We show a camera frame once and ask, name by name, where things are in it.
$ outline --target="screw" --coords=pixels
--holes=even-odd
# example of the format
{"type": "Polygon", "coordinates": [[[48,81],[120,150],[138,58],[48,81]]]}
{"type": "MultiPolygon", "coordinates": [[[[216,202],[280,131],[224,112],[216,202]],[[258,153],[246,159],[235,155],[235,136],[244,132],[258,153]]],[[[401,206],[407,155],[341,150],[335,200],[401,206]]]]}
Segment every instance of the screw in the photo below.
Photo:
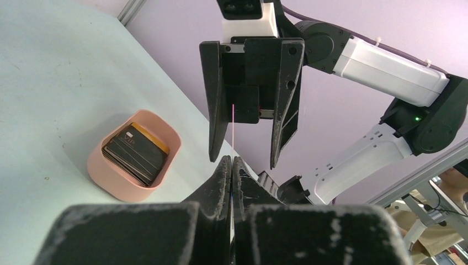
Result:
{"type": "Polygon", "coordinates": [[[294,54],[296,54],[296,52],[297,52],[297,49],[295,47],[289,48],[289,54],[290,55],[294,55],[294,54]]]}
{"type": "Polygon", "coordinates": [[[244,6],[244,8],[247,10],[247,11],[252,11],[253,10],[253,5],[252,4],[246,4],[244,6]]]}
{"type": "Polygon", "coordinates": [[[228,4],[226,6],[226,10],[233,12],[233,11],[236,11],[236,7],[233,4],[228,4]]]}
{"type": "Polygon", "coordinates": [[[296,84],[294,83],[294,81],[288,81],[286,86],[289,90],[292,90],[296,86],[296,84]]]}

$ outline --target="stack of cards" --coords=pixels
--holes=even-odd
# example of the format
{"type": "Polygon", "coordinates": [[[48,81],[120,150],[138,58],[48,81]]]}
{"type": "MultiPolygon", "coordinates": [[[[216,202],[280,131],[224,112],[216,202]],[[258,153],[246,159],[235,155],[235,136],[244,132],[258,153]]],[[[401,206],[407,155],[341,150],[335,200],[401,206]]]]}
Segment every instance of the stack of cards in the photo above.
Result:
{"type": "Polygon", "coordinates": [[[158,176],[169,148],[148,131],[132,123],[102,148],[103,155],[149,187],[158,176]]]}

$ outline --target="pink laser line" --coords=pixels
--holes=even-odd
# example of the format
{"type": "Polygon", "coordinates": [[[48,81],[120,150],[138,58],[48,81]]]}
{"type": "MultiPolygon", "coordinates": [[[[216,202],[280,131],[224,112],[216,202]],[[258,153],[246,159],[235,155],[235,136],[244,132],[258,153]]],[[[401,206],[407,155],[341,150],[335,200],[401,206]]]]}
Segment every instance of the pink laser line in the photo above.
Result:
{"type": "Polygon", "coordinates": [[[234,104],[232,105],[232,159],[234,159],[234,104]]]}

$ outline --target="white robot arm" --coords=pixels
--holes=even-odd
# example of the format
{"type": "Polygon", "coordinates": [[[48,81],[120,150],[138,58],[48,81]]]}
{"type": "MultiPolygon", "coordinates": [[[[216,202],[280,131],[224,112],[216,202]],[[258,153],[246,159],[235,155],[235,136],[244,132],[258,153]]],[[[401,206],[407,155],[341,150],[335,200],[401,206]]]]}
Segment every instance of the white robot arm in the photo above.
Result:
{"type": "Polygon", "coordinates": [[[271,167],[297,130],[302,66],[395,97],[367,134],[326,165],[278,189],[288,203],[328,204],[377,170],[447,147],[465,119],[466,79],[421,65],[340,27],[286,19],[279,0],[218,0],[223,43],[200,44],[210,113],[210,158],[227,123],[273,119],[271,167]],[[235,120],[230,106],[235,106],[235,120]]]}

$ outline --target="metal frame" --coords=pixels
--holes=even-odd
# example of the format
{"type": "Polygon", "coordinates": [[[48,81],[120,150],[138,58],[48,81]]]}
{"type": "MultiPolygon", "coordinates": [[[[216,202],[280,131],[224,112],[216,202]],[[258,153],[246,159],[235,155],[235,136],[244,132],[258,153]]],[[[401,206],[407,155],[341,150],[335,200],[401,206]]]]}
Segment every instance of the metal frame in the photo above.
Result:
{"type": "Polygon", "coordinates": [[[422,233],[426,230],[427,226],[423,224],[421,219],[416,219],[416,222],[413,226],[411,226],[410,230],[403,238],[403,243],[405,243],[405,247],[407,250],[410,250],[414,243],[418,241],[418,238],[422,235],[422,233]]]}
{"type": "Polygon", "coordinates": [[[129,0],[119,16],[118,20],[124,25],[127,24],[136,16],[141,7],[146,3],[146,0],[129,0]]]}
{"type": "Polygon", "coordinates": [[[466,253],[466,251],[458,244],[455,244],[454,247],[465,258],[464,261],[468,261],[468,253],[466,253]]]}
{"type": "Polygon", "coordinates": [[[447,216],[447,224],[453,227],[460,236],[468,239],[468,218],[465,213],[432,181],[422,183],[418,186],[419,193],[430,202],[431,206],[440,205],[444,210],[455,213],[443,213],[447,216]]]}
{"type": "Polygon", "coordinates": [[[432,262],[434,262],[435,265],[439,265],[439,262],[437,262],[437,260],[435,259],[435,257],[431,257],[430,259],[432,260],[432,262]]]}
{"type": "Polygon", "coordinates": [[[417,169],[387,191],[372,198],[367,203],[388,206],[416,189],[421,183],[428,182],[438,174],[444,172],[447,168],[466,158],[468,158],[468,139],[462,140],[454,147],[445,151],[442,155],[431,160],[429,163],[417,169]]]}
{"type": "Polygon", "coordinates": [[[435,220],[433,220],[429,214],[419,206],[419,204],[412,198],[412,197],[406,197],[403,199],[405,201],[406,205],[412,210],[414,214],[418,217],[418,220],[422,222],[426,227],[436,225],[437,223],[435,220]]]}

